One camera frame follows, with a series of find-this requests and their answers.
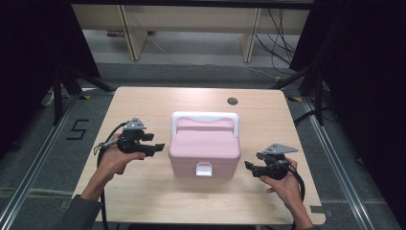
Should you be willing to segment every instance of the human hand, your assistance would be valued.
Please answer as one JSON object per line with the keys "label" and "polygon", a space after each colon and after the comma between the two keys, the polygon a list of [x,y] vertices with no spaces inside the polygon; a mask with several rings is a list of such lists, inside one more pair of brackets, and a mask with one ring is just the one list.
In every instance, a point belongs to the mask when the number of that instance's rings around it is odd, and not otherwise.
{"label": "human hand", "polygon": [[[298,169],[296,161],[288,157],[286,157],[286,160],[293,168]],[[283,201],[284,206],[290,211],[293,219],[295,219],[298,229],[307,229],[313,226],[302,203],[299,182],[292,172],[288,172],[287,176],[282,180],[275,180],[266,175],[261,176],[260,180],[271,186],[271,188],[266,190],[266,193],[277,193],[278,197]]]}
{"label": "human hand", "polygon": [[[120,133],[113,135],[113,139],[116,139],[120,136]],[[90,178],[89,183],[84,189],[81,197],[84,199],[89,199],[97,201],[104,189],[104,186],[113,179],[114,174],[122,173],[125,166],[137,159],[144,159],[146,155],[143,152],[134,152],[134,153],[122,153],[117,145],[109,146],[104,155],[101,158],[100,164]]]}

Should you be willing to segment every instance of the white handle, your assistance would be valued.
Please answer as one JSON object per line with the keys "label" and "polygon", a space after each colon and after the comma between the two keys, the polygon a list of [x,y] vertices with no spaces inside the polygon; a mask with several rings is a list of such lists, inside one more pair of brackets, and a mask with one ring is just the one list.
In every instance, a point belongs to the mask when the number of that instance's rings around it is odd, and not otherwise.
{"label": "white handle", "polygon": [[226,112],[174,112],[171,117],[171,135],[176,135],[177,120],[179,118],[190,118],[197,122],[215,122],[220,119],[230,118],[234,121],[234,136],[239,136],[239,116],[236,113]]}

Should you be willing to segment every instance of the gray floor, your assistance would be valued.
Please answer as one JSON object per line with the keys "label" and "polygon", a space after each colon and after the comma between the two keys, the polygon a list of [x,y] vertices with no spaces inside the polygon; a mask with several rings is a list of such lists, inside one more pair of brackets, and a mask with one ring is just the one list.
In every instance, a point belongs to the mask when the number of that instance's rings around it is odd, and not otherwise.
{"label": "gray floor", "polygon": [[[190,73],[191,80],[202,81],[205,87],[247,87],[263,88],[272,85],[275,77],[286,78],[288,75],[279,73],[272,66],[286,72],[287,65],[263,50],[256,42],[253,58],[250,63],[242,61],[239,40],[236,34],[206,34],[206,33],[154,33],[147,40],[140,60],[134,62],[129,58],[125,40],[122,37],[107,37],[102,31],[84,32],[95,61],[101,70],[102,79],[118,86],[125,85],[163,85],[178,86],[179,82],[170,80],[180,71],[184,71],[183,78]],[[286,39],[295,46],[298,37],[287,36]],[[283,49],[276,52],[286,56]],[[161,66],[165,73],[151,71],[151,65]],[[299,82],[286,86],[283,92],[286,96],[298,96]],[[82,82],[83,87],[92,85]],[[64,124],[52,152],[42,167],[37,180],[34,182],[25,202],[11,226],[11,229],[46,229],[51,222],[60,218],[67,202],[73,194],[79,179],[87,154],[98,133],[104,113],[107,110],[112,95],[95,91],[90,100],[78,100],[73,106],[73,113]],[[288,102],[292,118],[296,119],[306,112],[304,103]],[[360,197],[362,204],[371,218],[374,229],[400,229],[385,200],[375,187],[366,169],[354,161],[356,152],[347,139],[333,114],[324,113],[325,130],[330,142],[339,156],[346,174],[350,176],[350,184]],[[77,119],[86,119],[79,127],[86,129],[81,141],[68,141],[69,137],[78,134],[71,131]],[[38,111],[31,122],[28,131],[20,138],[24,143],[21,149],[9,152],[0,162],[0,207],[5,207],[10,201],[12,193],[24,178],[26,171],[40,151],[42,143],[52,129],[53,106],[45,106]],[[343,192],[342,185],[337,179],[327,157],[325,147],[316,134],[314,124],[310,119],[302,121],[297,126],[304,152],[311,169],[316,188],[322,204],[327,212],[327,222],[323,229],[366,229],[360,226],[357,215],[354,214],[350,202]],[[272,226],[274,229],[290,229],[290,226]],[[99,223],[94,229],[102,229]]]}

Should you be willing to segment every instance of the pink box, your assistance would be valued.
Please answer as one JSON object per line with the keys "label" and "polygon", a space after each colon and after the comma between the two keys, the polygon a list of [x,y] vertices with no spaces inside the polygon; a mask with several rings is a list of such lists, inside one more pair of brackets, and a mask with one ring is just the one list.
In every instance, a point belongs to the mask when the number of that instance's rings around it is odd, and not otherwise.
{"label": "pink box", "polygon": [[239,158],[236,113],[172,114],[169,159],[176,176],[233,177]]}

